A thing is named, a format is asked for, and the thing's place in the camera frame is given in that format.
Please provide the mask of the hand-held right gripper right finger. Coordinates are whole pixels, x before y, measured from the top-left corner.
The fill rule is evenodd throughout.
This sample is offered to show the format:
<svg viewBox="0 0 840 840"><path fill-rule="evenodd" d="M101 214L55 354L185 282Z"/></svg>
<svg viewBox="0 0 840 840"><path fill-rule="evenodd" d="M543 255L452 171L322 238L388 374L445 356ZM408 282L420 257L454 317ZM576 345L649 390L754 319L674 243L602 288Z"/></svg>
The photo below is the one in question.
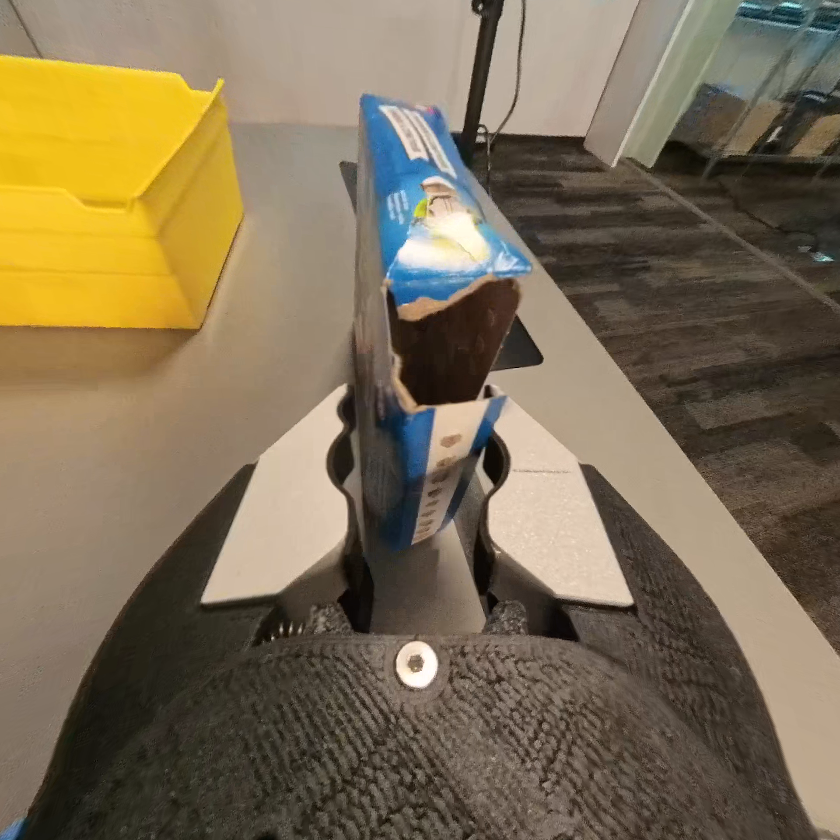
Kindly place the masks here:
<svg viewBox="0 0 840 840"><path fill-rule="evenodd" d="M518 602L531 631L570 631L573 607L635 609L581 463L510 397L480 486L480 593L489 607Z"/></svg>

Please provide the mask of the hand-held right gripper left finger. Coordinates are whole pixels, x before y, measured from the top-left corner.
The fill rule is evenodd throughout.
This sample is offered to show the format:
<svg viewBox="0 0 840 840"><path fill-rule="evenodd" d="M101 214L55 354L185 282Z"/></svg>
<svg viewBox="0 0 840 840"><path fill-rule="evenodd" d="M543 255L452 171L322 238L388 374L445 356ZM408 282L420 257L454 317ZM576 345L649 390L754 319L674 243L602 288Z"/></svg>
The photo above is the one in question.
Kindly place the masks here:
<svg viewBox="0 0 840 840"><path fill-rule="evenodd" d="M202 606L352 601L365 589L354 397L341 385L259 457Z"/></svg>

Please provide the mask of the blue lego box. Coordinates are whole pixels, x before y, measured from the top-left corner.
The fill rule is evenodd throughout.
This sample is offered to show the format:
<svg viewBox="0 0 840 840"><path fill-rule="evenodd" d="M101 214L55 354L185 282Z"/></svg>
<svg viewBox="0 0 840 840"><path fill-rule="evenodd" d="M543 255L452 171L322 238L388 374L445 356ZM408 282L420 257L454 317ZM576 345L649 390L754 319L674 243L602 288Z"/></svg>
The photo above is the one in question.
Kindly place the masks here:
<svg viewBox="0 0 840 840"><path fill-rule="evenodd" d="M454 519L506 407L488 384L532 264L487 221L441 111L365 93L353 389L365 524L407 550Z"/></svg>

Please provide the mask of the yellow plastic bin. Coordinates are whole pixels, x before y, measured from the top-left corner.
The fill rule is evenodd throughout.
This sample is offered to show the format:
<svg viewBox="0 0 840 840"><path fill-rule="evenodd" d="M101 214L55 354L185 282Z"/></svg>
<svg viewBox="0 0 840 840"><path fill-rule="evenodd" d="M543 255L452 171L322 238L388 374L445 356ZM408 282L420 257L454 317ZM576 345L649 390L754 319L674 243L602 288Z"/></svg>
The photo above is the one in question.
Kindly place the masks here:
<svg viewBox="0 0 840 840"><path fill-rule="evenodd" d="M202 327L244 217L223 89L2 56L3 327Z"/></svg>

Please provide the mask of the black desk plate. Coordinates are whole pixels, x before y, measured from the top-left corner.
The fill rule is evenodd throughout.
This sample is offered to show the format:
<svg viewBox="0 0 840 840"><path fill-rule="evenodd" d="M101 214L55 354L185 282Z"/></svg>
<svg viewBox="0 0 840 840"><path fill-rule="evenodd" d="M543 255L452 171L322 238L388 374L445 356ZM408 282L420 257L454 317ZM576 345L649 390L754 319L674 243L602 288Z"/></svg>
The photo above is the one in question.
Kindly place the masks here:
<svg viewBox="0 0 840 840"><path fill-rule="evenodd" d="M340 161L339 172L344 188L350 199L353 213L357 213L356 184L358 166L352 161ZM543 362L543 355L532 339L519 316L513 319L511 328L504 339L496 360L490 369L492 373L538 366Z"/></svg>

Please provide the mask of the black pole stand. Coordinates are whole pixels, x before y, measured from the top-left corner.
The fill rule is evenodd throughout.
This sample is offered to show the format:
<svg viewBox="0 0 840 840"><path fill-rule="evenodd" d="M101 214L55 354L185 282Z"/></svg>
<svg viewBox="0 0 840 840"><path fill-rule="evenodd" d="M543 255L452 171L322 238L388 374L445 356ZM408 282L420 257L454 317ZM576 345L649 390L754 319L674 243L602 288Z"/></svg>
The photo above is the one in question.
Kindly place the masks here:
<svg viewBox="0 0 840 840"><path fill-rule="evenodd" d="M458 140L461 159L468 169L472 168L475 158L481 112L490 74L490 64L504 5L504 1L471 2L471 10L479 19L479 28L469 79L464 125Z"/></svg>

